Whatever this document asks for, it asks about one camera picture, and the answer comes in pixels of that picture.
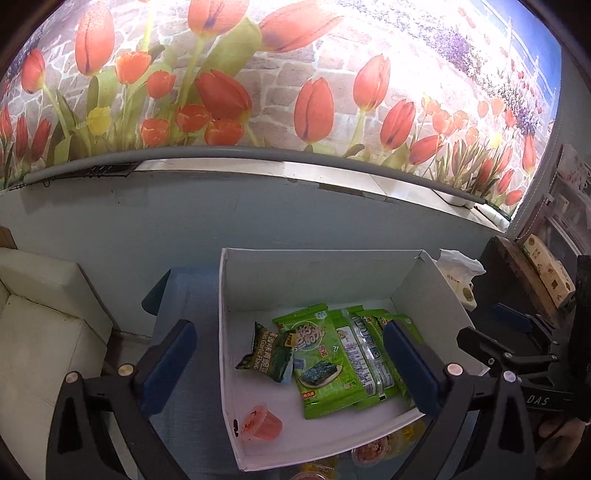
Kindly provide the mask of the person right hand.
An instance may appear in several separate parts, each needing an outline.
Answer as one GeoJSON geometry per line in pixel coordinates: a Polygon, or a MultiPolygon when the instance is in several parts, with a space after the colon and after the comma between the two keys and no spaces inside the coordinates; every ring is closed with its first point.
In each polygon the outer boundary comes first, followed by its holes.
{"type": "Polygon", "coordinates": [[[545,471],[565,466],[580,445],[587,427],[588,423],[578,418],[543,423],[538,429],[543,440],[537,454],[538,466],[545,471]]]}

